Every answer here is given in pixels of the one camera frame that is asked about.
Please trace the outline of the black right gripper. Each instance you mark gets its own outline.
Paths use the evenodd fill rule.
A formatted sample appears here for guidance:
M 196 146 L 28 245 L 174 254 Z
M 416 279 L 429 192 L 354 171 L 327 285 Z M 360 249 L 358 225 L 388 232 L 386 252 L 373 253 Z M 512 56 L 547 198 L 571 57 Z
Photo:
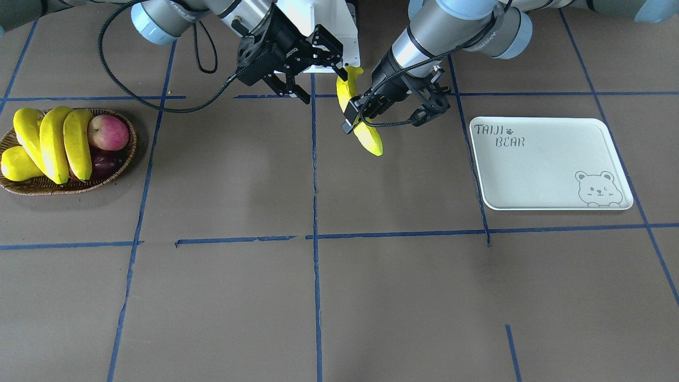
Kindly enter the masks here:
M 315 25 L 310 43 L 279 8 L 271 8 L 264 24 L 240 40 L 236 77 L 245 85 L 262 80 L 279 97 L 298 98 L 308 105 L 311 96 L 295 76 L 315 65 L 330 67 L 347 81 L 343 53 L 342 42 L 323 25 Z

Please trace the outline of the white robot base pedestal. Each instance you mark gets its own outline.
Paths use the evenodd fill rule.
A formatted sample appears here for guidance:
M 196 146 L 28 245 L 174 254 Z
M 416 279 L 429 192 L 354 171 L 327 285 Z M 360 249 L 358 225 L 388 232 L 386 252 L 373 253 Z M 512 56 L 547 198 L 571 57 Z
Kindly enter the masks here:
M 343 45 L 342 67 L 360 67 L 358 29 L 345 1 L 277 1 L 276 5 L 303 36 L 322 25 Z

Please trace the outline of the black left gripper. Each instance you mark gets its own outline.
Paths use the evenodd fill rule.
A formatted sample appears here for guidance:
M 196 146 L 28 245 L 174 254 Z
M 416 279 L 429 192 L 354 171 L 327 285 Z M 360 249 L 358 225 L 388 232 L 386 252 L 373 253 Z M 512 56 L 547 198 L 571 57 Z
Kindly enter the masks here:
M 383 114 L 396 102 L 404 101 L 409 94 L 415 95 L 420 101 L 419 106 L 410 116 L 413 126 L 421 126 L 446 113 L 450 104 L 448 96 L 451 89 L 441 86 L 431 68 L 425 68 L 424 77 L 418 77 L 409 72 L 401 73 L 393 79 L 379 86 L 387 77 L 401 70 L 392 50 L 389 50 L 371 73 L 371 93 L 375 95 L 369 101 L 368 94 L 342 96 L 342 107 L 345 122 L 342 124 L 344 133 L 351 133 L 361 118 L 374 118 Z

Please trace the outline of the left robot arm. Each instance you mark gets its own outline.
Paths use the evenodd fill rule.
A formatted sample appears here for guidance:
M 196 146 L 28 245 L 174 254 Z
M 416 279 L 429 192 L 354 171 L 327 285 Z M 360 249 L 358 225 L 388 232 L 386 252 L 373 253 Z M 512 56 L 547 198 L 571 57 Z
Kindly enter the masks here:
M 677 1 L 412 1 L 410 23 L 371 73 L 366 93 L 350 97 L 345 133 L 414 94 L 421 102 L 405 121 L 420 126 L 448 111 L 448 87 L 438 84 L 438 65 L 459 50 L 494 59 L 522 53 L 533 36 L 529 12 L 575 7 L 636 22 L 660 23 L 677 14 Z

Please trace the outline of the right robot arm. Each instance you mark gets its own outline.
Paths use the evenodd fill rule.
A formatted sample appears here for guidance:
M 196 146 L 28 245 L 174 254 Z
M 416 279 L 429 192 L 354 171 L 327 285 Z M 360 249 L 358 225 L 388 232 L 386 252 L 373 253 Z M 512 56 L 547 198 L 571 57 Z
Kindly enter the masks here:
M 157 45 L 197 30 L 209 15 L 239 37 L 232 80 L 262 81 L 278 96 L 310 102 L 301 73 L 333 72 L 346 80 L 360 62 L 358 29 L 345 1 L 115 1 L 134 29 Z

